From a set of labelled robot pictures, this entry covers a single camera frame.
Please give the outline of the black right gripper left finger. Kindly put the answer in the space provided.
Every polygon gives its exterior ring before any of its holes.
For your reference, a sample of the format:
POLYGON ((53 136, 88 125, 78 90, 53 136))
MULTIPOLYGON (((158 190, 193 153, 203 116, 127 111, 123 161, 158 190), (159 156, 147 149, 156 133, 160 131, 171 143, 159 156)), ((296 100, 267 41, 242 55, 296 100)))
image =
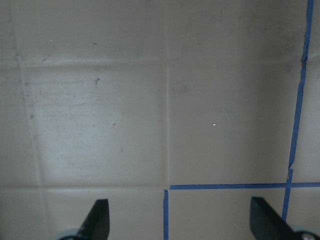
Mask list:
POLYGON ((77 240, 107 240, 110 234, 108 199, 98 199, 76 233, 77 240))

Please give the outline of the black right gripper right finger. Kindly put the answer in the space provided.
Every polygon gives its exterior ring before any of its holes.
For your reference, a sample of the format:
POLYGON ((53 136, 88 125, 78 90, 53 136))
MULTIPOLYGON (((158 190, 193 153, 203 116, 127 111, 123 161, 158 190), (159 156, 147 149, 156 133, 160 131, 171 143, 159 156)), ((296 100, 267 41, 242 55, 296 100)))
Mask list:
POLYGON ((249 228, 255 240, 302 240, 262 197, 252 197, 249 228))

